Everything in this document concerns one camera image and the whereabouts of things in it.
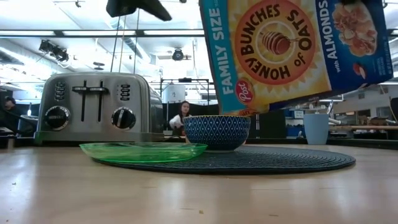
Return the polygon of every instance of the person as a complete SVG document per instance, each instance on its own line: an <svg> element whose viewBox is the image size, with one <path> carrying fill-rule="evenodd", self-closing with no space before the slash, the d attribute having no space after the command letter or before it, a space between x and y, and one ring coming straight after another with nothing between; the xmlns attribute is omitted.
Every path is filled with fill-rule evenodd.
<svg viewBox="0 0 398 224"><path fill-rule="evenodd" d="M4 113L2 117L1 126L5 126L6 128L10 129L11 131L18 130L18 122L19 118L17 116L13 116L9 113L15 114L20 116L21 112L16 107L16 101L13 97L6 96L6 102L4 104L4 109L8 113Z"/></svg>
<svg viewBox="0 0 398 224"><path fill-rule="evenodd" d="M189 103L187 101L183 101L180 104L178 114L169 122L170 127L173 129L173 135L184 136L183 118L187 116L191 116L189 114Z"/></svg>

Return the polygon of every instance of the cereal box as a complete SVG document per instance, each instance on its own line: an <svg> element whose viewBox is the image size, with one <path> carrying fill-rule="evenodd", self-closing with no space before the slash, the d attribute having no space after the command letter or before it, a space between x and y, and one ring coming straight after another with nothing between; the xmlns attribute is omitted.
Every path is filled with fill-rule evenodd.
<svg viewBox="0 0 398 224"><path fill-rule="evenodd" d="M250 115L392 78L381 0L201 0L221 114Z"/></svg>

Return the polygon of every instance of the toaster knob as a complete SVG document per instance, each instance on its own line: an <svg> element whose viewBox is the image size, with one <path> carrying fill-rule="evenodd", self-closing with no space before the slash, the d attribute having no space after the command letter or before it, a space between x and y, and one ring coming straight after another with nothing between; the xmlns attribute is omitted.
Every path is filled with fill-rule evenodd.
<svg viewBox="0 0 398 224"><path fill-rule="evenodd" d="M45 112L44 121L54 131L59 131L68 124L69 117L68 109L63 106L53 106Z"/></svg>
<svg viewBox="0 0 398 224"><path fill-rule="evenodd" d="M113 126L128 130L136 124L136 115L127 107L120 107L112 114Z"/></svg>

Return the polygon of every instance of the ceiling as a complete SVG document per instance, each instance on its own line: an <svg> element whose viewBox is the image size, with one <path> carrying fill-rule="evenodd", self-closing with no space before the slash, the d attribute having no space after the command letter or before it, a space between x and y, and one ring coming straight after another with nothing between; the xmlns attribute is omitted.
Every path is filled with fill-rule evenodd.
<svg viewBox="0 0 398 224"><path fill-rule="evenodd" d="M185 4L180 3L179 0L160 1L172 15L171 21L162 22L140 10L133 15L121 17L120 25L131 30L158 31L170 29L194 31L203 28L198 0L188 0ZM78 2L80 7L76 6L76 0L0 0L2 9L0 30L113 30L113 26L118 23L118 18L110 18L105 10L107 0L79 0ZM386 2L398 3L398 0ZM398 27L397 12L398 4L388 4L385 8L388 28ZM53 57L40 52L39 46L42 40L49 40L52 44L67 49L69 61L57 63ZM150 82L159 81L160 67L162 67L164 78L189 76L211 80L204 37L138 37L132 41L136 42L137 50L142 58L137 57L134 50L121 38L0 39L0 50L8 49L16 53L15 56L18 59L29 61L29 67L19 67L17 70L11 65L0 67L0 81L12 82L13 85L8 85L9 88L37 90L40 89L46 77L56 72L95 71L96 66L93 62L104 63L105 66L102 67L104 72L109 72L111 69L114 72L133 73L135 71L145 76ZM170 56L176 48L180 48L189 60L179 62L171 60ZM14 73L23 72L29 78L11 76L10 69Z"/></svg>

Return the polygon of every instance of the table surface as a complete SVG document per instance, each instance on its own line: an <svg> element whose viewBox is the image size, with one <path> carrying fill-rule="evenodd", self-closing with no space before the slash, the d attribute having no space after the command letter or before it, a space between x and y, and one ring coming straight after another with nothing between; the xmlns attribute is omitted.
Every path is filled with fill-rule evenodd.
<svg viewBox="0 0 398 224"><path fill-rule="evenodd" d="M398 151L275 146L342 152L357 164L312 174L183 175L104 166L79 148L0 149L0 223L398 223Z"/></svg>

